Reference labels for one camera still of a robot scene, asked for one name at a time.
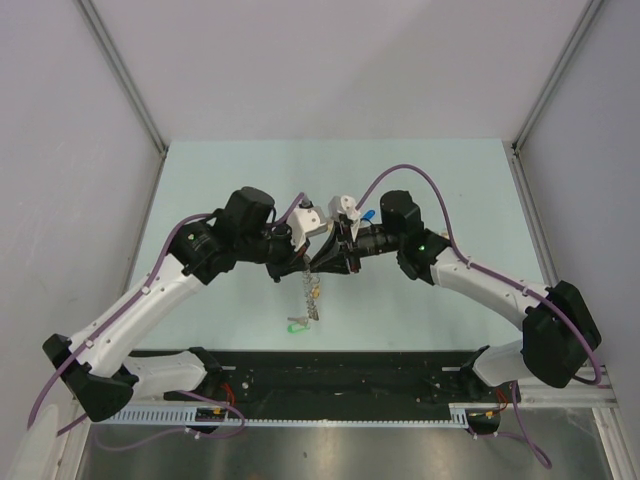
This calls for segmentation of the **round metal keyring disc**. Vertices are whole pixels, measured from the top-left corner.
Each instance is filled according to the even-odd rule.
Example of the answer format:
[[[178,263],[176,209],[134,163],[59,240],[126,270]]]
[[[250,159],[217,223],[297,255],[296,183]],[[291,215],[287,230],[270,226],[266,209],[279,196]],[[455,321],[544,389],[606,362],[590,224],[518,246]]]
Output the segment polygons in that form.
[[[302,283],[304,288],[307,317],[310,320],[318,321],[319,310],[317,300],[320,296],[320,278],[310,270],[305,270],[302,272]]]

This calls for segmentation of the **key with green tag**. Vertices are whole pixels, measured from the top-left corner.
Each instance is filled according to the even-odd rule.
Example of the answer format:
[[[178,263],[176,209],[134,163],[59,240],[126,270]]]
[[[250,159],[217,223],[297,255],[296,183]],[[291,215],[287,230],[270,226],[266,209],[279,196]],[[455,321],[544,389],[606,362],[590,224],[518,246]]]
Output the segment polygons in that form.
[[[310,329],[311,319],[308,316],[288,317],[287,331],[290,334],[298,334]]]

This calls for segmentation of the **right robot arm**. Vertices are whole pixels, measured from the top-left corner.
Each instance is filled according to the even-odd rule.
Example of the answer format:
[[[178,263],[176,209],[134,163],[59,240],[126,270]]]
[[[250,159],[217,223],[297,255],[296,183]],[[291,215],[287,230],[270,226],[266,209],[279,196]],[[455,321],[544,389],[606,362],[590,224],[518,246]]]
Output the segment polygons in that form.
[[[554,388],[577,379],[602,337],[576,286],[514,281],[461,260],[451,240],[424,226],[419,206],[406,191],[385,193],[380,208],[381,223],[363,226],[354,198],[333,197],[333,226],[311,261],[312,272],[355,274],[362,259],[393,252],[409,279],[462,294],[508,320],[520,339],[482,347],[461,368],[462,391],[473,401],[484,401],[497,386],[528,377]]]

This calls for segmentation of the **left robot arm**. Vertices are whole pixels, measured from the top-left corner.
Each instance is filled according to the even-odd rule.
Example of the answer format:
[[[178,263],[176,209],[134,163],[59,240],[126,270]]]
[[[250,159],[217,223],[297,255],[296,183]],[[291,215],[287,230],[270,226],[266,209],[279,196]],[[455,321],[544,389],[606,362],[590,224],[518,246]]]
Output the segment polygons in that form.
[[[98,319],[70,337],[54,334],[43,350],[85,417],[107,420],[131,400],[189,392],[207,400],[222,368],[201,347],[135,358],[140,341],[172,310],[239,262],[276,276],[298,261],[284,219],[271,221],[274,199],[254,187],[234,191],[213,212],[191,215],[169,233],[151,271]]]

